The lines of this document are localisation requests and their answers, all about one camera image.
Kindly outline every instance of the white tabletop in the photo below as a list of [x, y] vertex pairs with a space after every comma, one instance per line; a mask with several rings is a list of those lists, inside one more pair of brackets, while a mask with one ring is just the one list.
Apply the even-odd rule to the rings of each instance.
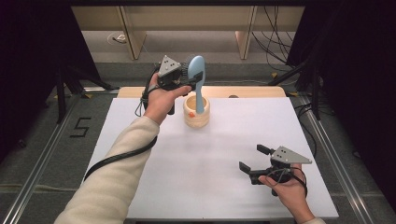
[[[289, 98], [209, 98], [210, 121], [192, 129], [182, 104], [161, 126], [157, 144], [129, 209], [135, 220], [272, 220], [291, 217], [271, 190], [253, 186], [239, 170], [270, 167], [257, 144], [287, 147], [313, 160]], [[114, 99], [89, 167], [101, 160], [118, 134], [135, 119], [138, 99]], [[308, 203], [317, 217], [338, 214], [315, 161], [303, 165]]]

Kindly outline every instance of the blue spoon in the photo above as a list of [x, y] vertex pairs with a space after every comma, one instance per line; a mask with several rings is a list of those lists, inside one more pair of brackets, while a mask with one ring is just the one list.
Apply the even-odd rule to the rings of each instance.
[[205, 60], [202, 56], [195, 56], [190, 64], [187, 76], [193, 78], [198, 73], [203, 72], [202, 80], [197, 82], [195, 87], [196, 92], [196, 111], [198, 114], [204, 113], [204, 100], [202, 99], [201, 88], [205, 82]]

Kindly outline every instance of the cup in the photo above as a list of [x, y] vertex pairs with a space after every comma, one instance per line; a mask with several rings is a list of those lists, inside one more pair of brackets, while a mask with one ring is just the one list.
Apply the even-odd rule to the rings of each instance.
[[196, 111], [195, 95], [188, 97], [184, 101], [184, 105], [183, 105], [184, 122], [192, 128], [202, 128], [209, 122], [210, 103], [205, 97], [202, 98], [204, 102], [204, 113], [202, 114], [198, 114]]

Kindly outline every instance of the person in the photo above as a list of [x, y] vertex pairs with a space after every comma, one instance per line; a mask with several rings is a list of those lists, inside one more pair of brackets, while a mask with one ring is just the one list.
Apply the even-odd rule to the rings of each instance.
[[[158, 74], [154, 74], [150, 86], [157, 83], [157, 78]], [[148, 108], [144, 115], [135, 119], [119, 134], [106, 158], [148, 145], [160, 132], [160, 125], [176, 98], [190, 91], [190, 86], [173, 91], [152, 91], [148, 95]], [[150, 151], [151, 149], [128, 159], [112, 162], [94, 171], [82, 183], [55, 223], [123, 223]], [[290, 182], [285, 186], [272, 186], [272, 180], [263, 176], [261, 182], [278, 193], [279, 199], [289, 208], [297, 222], [321, 223], [310, 212], [305, 197], [300, 197], [301, 190], [297, 185]]]

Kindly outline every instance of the beige sleeve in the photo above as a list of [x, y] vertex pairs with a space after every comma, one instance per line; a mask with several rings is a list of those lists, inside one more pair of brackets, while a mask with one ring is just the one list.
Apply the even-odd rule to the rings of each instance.
[[[153, 120], [136, 119], [118, 136], [106, 157], [146, 146], [159, 133]], [[55, 223], [123, 223], [150, 150], [93, 172], [76, 191]]]
[[321, 218], [315, 217], [314, 219], [307, 221], [303, 224], [326, 224]]

